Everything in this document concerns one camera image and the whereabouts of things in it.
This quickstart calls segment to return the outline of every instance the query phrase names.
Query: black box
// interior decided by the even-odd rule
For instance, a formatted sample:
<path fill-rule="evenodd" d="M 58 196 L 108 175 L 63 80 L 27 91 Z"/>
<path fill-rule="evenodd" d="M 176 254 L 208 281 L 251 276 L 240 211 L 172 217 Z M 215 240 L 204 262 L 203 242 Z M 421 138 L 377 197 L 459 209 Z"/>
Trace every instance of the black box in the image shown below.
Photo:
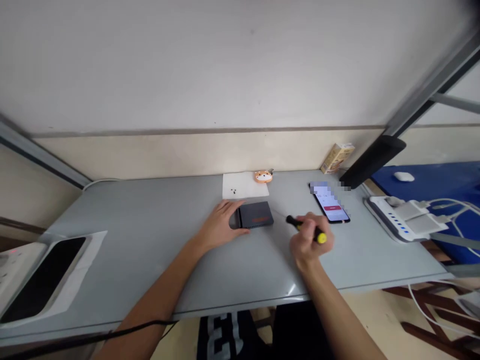
<path fill-rule="evenodd" d="M 267 201 L 242 205 L 238 208 L 236 216 L 238 226 L 244 229 L 259 228 L 274 223 Z"/>

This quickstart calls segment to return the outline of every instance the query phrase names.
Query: small cardboard box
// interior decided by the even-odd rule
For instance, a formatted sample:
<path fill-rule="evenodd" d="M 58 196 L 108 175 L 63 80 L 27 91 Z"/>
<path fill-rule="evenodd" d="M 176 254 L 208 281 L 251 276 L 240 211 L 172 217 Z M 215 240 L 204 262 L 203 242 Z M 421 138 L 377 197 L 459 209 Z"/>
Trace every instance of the small cardboard box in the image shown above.
<path fill-rule="evenodd" d="M 336 173 L 340 165 L 349 158 L 350 154 L 355 150 L 355 146 L 352 143 L 346 144 L 335 144 L 331 148 L 328 156 L 320 167 L 320 170 L 324 174 L 334 174 Z"/>

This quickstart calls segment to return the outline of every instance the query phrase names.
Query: forearm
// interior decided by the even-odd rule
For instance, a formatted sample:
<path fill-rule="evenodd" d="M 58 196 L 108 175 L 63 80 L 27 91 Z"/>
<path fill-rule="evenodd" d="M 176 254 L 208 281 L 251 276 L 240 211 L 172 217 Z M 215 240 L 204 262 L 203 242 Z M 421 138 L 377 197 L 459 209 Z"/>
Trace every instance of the forearm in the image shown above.
<path fill-rule="evenodd" d="M 330 346 L 339 360 L 385 359 L 319 261 L 298 264 Z"/>
<path fill-rule="evenodd" d="M 204 253 L 205 251 L 195 241 L 190 240 L 136 303 L 117 330 L 128 329 L 153 320 L 169 320 L 185 283 Z M 165 326 L 152 325 L 109 340 L 96 359 L 150 359 L 164 330 Z"/>

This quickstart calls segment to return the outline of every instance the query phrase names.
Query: hand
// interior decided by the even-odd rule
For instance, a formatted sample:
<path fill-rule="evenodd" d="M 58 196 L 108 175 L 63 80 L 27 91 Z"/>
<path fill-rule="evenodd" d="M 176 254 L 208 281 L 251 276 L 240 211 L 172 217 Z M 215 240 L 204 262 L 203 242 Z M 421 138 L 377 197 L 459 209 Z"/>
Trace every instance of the hand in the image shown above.
<path fill-rule="evenodd" d="M 203 223 L 201 229 L 192 238 L 205 252 L 231 242 L 240 235 L 250 234 L 250 230 L 233 230 L 229 219 L 245 201 L 222 200 Z"/>
<path fill-rule="evenodd" d="M 309 266 L 319 261 L 319 256 L 328 253 L 334 247 L 335 236 L 330 230 L 330 224 L 325 216 L 317 216 L 309 212 L 305 216 L 297 216 L 303 222 L 300 231 L 290 239 L 290 251 L 299 268 Z M 314 241 L 315 227 L 319 227 L 326 235 L 326 242 L 319 244 Z"/>

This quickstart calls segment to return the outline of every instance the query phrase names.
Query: floor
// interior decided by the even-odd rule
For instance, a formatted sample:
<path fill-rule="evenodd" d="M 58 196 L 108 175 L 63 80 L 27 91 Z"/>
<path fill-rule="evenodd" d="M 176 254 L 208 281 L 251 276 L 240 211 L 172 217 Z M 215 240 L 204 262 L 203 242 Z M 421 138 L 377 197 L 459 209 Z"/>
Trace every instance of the floor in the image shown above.
<path fill-rule="evenodd" d="M 454 359 L 454 357 L 404 332 L 400 326 L 402 321 L 431 331 L 427 320 L 420 314 L 411 299 L 381 290 L 345 293 L 343 297 L 389 360 Z M 254 320 L 266 318 L 269 315 L 266 308 L 254 309 L 251 312 Z M 199 318 L 179 321 L 168 336 L 160 342 L 152 360 L 195 359 L 199 323 Z M 259 334 L 265 342 L 271 343 L 270 327 L 260 329 Z M 458 337 L 454 332 L 447 332 L 447 335 L 450 339 Z"/>

